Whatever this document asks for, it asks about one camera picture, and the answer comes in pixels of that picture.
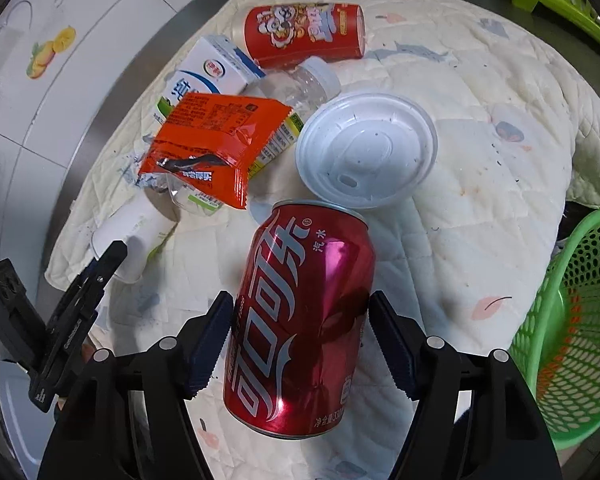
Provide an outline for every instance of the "fruit sticker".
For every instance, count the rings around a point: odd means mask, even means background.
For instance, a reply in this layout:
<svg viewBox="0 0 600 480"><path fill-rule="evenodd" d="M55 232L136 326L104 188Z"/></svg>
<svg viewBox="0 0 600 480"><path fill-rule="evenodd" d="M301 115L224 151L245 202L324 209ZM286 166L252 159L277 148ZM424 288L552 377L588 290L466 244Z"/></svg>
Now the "fruit sticker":
<svg viewBox="0 0 600 480"><path fill-rule="evenodd" d="M75 29L67 27L61 30L53 41L45 43L35 43L31 50L31 61L27 66L27 76L31 79L38 79L45 73L46 67L53 60L56 54L67 50L75 41Z"/></svg>

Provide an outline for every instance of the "snack can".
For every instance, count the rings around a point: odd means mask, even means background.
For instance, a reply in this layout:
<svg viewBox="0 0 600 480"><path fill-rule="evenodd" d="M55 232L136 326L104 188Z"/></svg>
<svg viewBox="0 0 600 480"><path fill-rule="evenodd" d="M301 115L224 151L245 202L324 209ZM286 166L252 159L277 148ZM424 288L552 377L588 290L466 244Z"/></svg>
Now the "snack can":
<svg viewBox="0 0 600 480"><path fill-rule="evenodd" d="M365 21L355 4L285 4L238 14L234 42L262 68L284 68L311 56L325 61L365 53Z"/></svg>
<svg viewBox="0 0 600 480"><path fill-rule="evenodd" d="M363 218L318 201L274 206L238 293L224 404L243 423L305 438L341 420L376 256Z"/></svg>

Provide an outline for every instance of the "bedsheet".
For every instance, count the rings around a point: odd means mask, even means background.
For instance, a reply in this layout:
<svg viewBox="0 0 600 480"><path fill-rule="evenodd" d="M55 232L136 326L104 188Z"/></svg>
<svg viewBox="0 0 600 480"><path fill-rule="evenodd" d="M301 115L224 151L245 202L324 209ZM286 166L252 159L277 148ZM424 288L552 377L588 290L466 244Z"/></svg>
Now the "bedsheet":
<svg viewBox="0 0 600 480"><path fill-rule="evenodd" d="M47 280L67 288L88 263L94 229L136 190L152 107L202 34L226 33L230 0L144 92L91 168L55 245ZM554 248L565 198L600 207L600 99L550 46L460 0L350 0L362 5L366 54L334 63L344 91L376 88L433 118L436 163L413 197L365 211L378 254L374 288L399 314L456 349L508 348ZM310 198L288 150L250 183L251 206ZM139 283L112 282L91 332L116 354L148 348L237 292L257 222L223 207L183 214ZM222 404L223 350L207 389L188 403L217 479L384 479L413 418L366 326L341 423L303 441L256 434ZM468 405L463 397L459 412Z"/></svg>

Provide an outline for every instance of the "white plastic lid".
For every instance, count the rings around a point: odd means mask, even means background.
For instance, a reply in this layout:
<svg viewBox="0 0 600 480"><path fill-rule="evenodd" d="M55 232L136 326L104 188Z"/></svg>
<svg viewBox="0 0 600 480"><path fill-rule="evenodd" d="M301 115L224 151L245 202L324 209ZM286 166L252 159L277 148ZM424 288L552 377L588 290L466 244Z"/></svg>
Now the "white plastic lid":
<svg viewBox="0 0 600 480"><path fill-rule="evenodd" d="M321 57L311 56L300 63L300 66L307 70L320 83L320 86L324 89L324 93L327 94L327 101L340 93L340 80L338 76Z"/></svg>
<svg viewBox="0 0 600 480"><path fill-rule="evenodd" d="M437 152L436 129L417 104L392 94L352 92L307 121L296 166L321 199L367 209L413 193Z"/></svg>

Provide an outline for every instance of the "snack package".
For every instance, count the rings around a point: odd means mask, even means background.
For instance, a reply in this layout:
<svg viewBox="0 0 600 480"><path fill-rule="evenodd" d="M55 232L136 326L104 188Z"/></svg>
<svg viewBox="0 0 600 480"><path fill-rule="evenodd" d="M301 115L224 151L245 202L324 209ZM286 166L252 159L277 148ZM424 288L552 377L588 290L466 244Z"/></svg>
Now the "snack package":
<svg viewBox="0 0 600 480"><path fill-rule="evenodd" d="M139 173L171 173L245 209L247 171L291 108L274 99L186 94L160 129Z"/></svg>

